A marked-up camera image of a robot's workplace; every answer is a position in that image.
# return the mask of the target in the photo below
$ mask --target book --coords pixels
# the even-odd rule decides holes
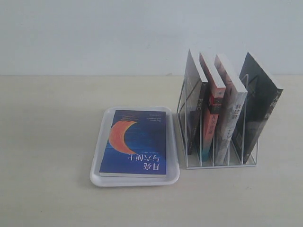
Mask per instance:
[[[248,94],[246,98],[246,113],[242,109],[232,141],[241,160],[245,164],[261,135],[268,118],[279,100],[283,88],[278,81],[261,65],[256,57],[248,52],[241,69],[240,79],[246,85],[248,75]]]
[[[166,113],[116,110],[99,174],[166,177]]]
[[[193,144],[198,129],[199,118],[202,111],[202,103],[207,85],[207,78],[198,62],[198,57],[198,53],[197,55],[192,55],[191,50],[188,50],[184,82],[179,104],[181,131],[184,139],[186,139],[185,135],[187,135],[187,141],[184,141],[184,146],[187,144],[187,153],[189,155],[192,154],[192,149],[194,147]]]
[[[223,83],[214,64],[210,64],[205,53],[199,54],[199,61],[203,72],[208,80],[208,86],[205,92],[202,122],[202,161],[207,161],[209,158],[209,151],[212,145],[214,131],[218,120],[218,115],[221,109],[223,96],[226,86]]]
[[[216,55],[214,65],[226,86],[215,130],[214,162],[219,166],[224,162],[247,90],[225,54]]]

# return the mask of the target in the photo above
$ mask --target table surface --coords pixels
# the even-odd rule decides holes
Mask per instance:
[[[260,138],[257,167],[184,169],[168,186],[98,188],[89,171],[103,112],[178,105],[183,78],[0,77],[0,226],[301,226],[303,76]]]

